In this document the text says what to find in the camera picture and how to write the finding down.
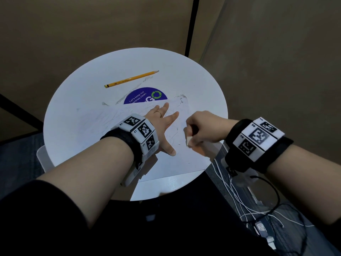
table top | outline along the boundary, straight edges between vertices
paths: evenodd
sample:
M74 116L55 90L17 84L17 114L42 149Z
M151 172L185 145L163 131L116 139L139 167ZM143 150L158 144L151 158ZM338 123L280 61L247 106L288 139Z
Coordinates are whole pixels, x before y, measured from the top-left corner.
M105 84L160 70L152 75L114 87ZM208 110L227 118L228 108L218 83L202 66L175 52L157 48L129 48L114 51L84 64L59 86L47 108L44 141L52 163L57 166L74 156L77 112L80 109L129 103L132 91L152 87L160 92L141 98L174 98L184 94L192 112ZM119 188L113 199L146 200L175 191L193 181L203 171L135 183Z

white chair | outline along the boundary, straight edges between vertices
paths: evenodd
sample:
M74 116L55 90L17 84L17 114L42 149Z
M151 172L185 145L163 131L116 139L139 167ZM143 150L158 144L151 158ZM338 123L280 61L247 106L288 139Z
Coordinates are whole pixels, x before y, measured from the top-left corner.
M48 172L52 170L55 166L51 162L49 155L47 154L46 147L43 145L37 151L37 158L44 170L44 172Z

hand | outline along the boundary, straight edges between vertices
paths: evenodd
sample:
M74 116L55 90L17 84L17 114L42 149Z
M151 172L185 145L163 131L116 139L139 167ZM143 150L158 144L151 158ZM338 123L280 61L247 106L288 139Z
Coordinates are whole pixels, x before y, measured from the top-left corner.
M169 155L174 156L176 155L176 151L166 140L165 131L177 119L179 112L177 111L172 115L163 117L166 114L168 108L168 102L166 102L162 108L160 108L159 105L156 105L145 115L145 117L155 127L156 133L158 134L160 147Z
M227 137L237 122L238 120L222 118L209 111L197 111L186 120L187 136L193 136L188 146L195 146L202 141L219 142ZM193 135L191 125L198 127L198 133Z

eraser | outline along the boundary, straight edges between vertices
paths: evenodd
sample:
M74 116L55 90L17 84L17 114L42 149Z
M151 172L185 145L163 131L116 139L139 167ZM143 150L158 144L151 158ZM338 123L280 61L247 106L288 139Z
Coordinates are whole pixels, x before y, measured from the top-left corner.
M187 146L188 146L188 143L190 142L191 139L192 139L192 137L187 137Z

purple sticker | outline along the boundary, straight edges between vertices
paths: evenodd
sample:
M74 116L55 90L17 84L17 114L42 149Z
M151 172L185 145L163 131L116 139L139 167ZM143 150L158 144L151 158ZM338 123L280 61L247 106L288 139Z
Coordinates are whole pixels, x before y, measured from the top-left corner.
M167 96L160 90L151 87L143 87L133 90L125 99L124 104L145 102L145 101L158 101L166 100Z

